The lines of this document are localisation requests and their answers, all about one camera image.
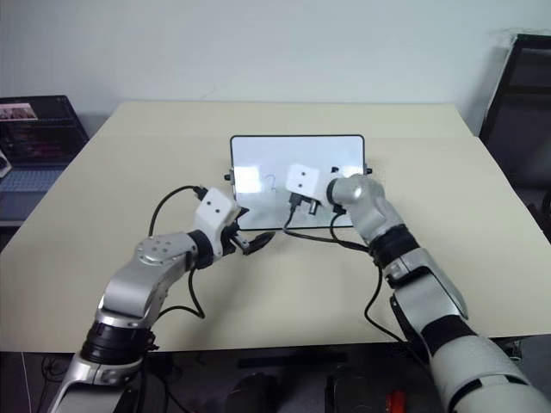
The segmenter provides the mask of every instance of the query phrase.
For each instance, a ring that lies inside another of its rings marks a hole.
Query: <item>black cable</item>
[[[161,208],[163,207],[164,203],[167,200],[169,200],[170,198],[172,198],[174,195],[176,195],[176,194],[178,194],[182,191],[185,191],[187,189],[195,189],[195,188],[198,188],[198,187],[196,187],[194,185],[185,185],[183,187],[174,189],[173,191],[169,192],[167,195],[164,196],[164,198],[157,204],[157,207],[155,208],[155,211],[153,212],[152,220],[149,224],[149,231],[147,232],[148,237],[153,235],[153,231],[155,230],[155,221],[157,220],[158,213],[161,210]]]
[[[197,297],[195,296],[195,290],[193,288],[193,275],[195,274],[195,268],[192,268],[191,271],[189,271],[188,275],[188,290],[189,295],[191,296],[191,300],[193,301],[193,304],[196,309],[193,309],[191,307],[187,307],[185,305],[173,305],[172,307],[168,307],[164,310],[162,310],[157,317],[157,320],[159,320],[164,314],[170,311],[174,310],[183,310],[190,312],[194,316],[197,316],[198,318],[205,318],[205,312],[201,308],[201,305],[199,304],[199,301],[197,300]]]
[[[40,410],[46,401],[48,386],[50,383],[61,383],[63,379],[59,379],[58,376],[63,376],[67,372],[67,368],[55,372],[54,368],[56,361],[57,359],[54,357],[42,357],[42,362],[40,363],[40,373],[42,374],[43,384],[42,390],[40,391],[40,398],[36,408],[36,413],[40,413]]]
[[[379,272],[379,276],[377,277],[377,287],[375,287],[375,291],[373,292],[373,295],[371,296],[371,299],[369,300],[368,304],[365,306],[365,310],[363,311],[363,316],[365,317],[366,320],[368,320],[368,322],[371,325],[373,325],[379,331],[382,331],[387,336],[392,337],[397,342],[404,342],[404,340],[402,340],[400,337],[396,336],[392,331],[386,329],[385,327],[383,327],[382,325],[377,323],[373,318],[371,318],[369,316],[369,310],[371,309],[371,307],[373,306],[373,304],[375,303],[377,298],[379,298],[379,293],[381,292],[381,287],[382,287],[382,279],[383,279],[383,277],[382,277],[382,268],[377,266],[377,270]]]
[[[139,383],[138,404],[136,407],[136,413],[142,413],[145,405],[145,394],[147,392],[147,352],[144,352],[141,361],[141,382]]]
[[[350,241],[344,241],[344,240],[341,240],[337,237],[337,234],[335,234],[334,225],[335,225],[335,221],[337,220],[337,218],[341,215],[344,215],[344,214],[343,213],[337,213],[337,214],[335,214],[335,216],[331,220],[331,224],[329,225],[329,232],[331,233],[331,237],[334,240],[337,240],[338,243],[340,245],[342,245],[344,248],[350,248],[352,250],[360,250],[360,251],[369,253],[369,248],[367,246],[361,245],[359,243],[351,243]],[[382,268],[378,265],[376,265],[376,267],[377,267],[377,272],[378,272],[377,286],[375,287],[375,290],[373,292],[373,295],[371,296],[371,299],[369,300],[369,302],[365,306],[365,310],[363,311],[363,316],[376,329],[378,329],[379,331],[385,333],[387,336],[393,338],[395,341],[404,344],[407,351],[410,353],[410,356],[423,369],[423,371],[425,372],[425,374],[427,375],[429,380],[432,381],[432,375],[430,374],[429,369],[427,368],[426,364],[421,360],[421,358],[418,356],[418,354],[415,352],[415,350],[413,350],[411,344],[409,342],[403,340],[402,338],[400,338],[396,334],[394,334],[392,331],[390,331],[387,328],[383,327],[382,325],[377,323],[373,318],[371,318],[371,316],[369,316],[369,310],[371,309],[371,307],[373,306],[373,304],[375,303],[377,298],[379,298],[379,294],[380,294],[381,288],[382,288],[382,281],[383,281]]]
[[[331,238],[323,238],[323,237],[314,237],[312,235],[306,235],[306,234],[300,234],[298,232],[290,231],[288,229],[289,224],[291,224],[291,221],[293,220],[294,216],[294,209],[291,208],[291,212],[289,214],[289,218],[287,219],[287,222],[283,225],[283,232],[291,237],[296,237],[300,239],[308,239],[310,241],[319,241],[321,243],[338,243],[338,241],[335,241]]]
[[[164,393],[165,395],[168,395],[168,397],[170,398],[170,400],[172,400],[174,402],[174,404],[176,406],[178,406],[178,408],[183,412],[183,413],[191,413],[191,411],[189,411],[188,409],[186,409],[185,407],[183,407],[183,405],[178,401],[178,399],[172,394],[172,392],[170,391],[170,388],[169,388],[169,384],[166,382],[166,379],[161,376],[160,374],[156,374],[157,378],[159,380],[161,380],[161,383],[163,383],[163,387],[164,387]]]
[[[343,246],[344,248],[348,248],[349,250],[354,251],[362,251],[367,252],[369,254],[369,248],[366,245],[362,245],[360,243],[353,243],[351,241],[345,241],[343,239],[339,239],[337,237],[337,234],[335,234],[335,222],[337,221],[338,217],[342,217],[346,213],[336,213],[333,216],[333,219],[331,220],[331,223],[329,224],[329,233],[331,234],[331,238],[335,240],[339,245]]]

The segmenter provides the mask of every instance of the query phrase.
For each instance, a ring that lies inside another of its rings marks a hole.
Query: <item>beige tabletop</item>
[[[362,134],[375,178],[462,291],[472,326],[551,332],[551,247],[452,106],[127,102],[0,255],[1,349],[78,350],[160,198],[189,183],[230,193],[229,138],[284,133]],[[197,205],[191,194],[171,200],[158,232],[188,230]],[[162,350],[386,341],[362,318],[375,281],[365,254],[278,234],[197,273],[205,320],[175,311],[153,330]],[[398,331],[389,294],[373,316]],[[184,279],[165,303],[175,304],[190,304]]]

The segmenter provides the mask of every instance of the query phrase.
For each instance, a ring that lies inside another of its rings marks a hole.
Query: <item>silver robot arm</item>
[[[235,220],[246,209],[216,188],[199,189],[194,230],[144,239],[109,281],[50,412],[111,412],[135,400],[127,384],[139,371],[143,354],[156,348],[151,328],[172,284],[236,246],[249,255],[273,237],[274,232],[265,232],[250,242],[242,238]]]
[[[311,203],[338,206],[393,289],[391,306],[411,342],[420,342],[443,407],[452,413],[549,412],[551,404],[492,341],[467,325],[461,293],[421,248],[378,182],[291,167],[287,190]]]

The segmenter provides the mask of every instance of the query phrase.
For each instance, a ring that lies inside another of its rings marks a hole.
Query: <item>small whiteboard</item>
[[[365,143],[361,135],[234,136],[232,185],[237,203],[250,211],[238,221],[242,230],[279,229],[289,215],[290,193],[285,189],[289,166],[302,163],[344,176],[365,173]],[[323,207],[308,214],[302,202],[289,228],[328,227],[334,212]],[[337,226],[350,226],[342,217]]]

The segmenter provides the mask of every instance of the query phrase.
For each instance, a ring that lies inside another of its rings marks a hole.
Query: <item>red object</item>
[[[387,413],[406,413],[406,394],[395,390],[387,396]]]

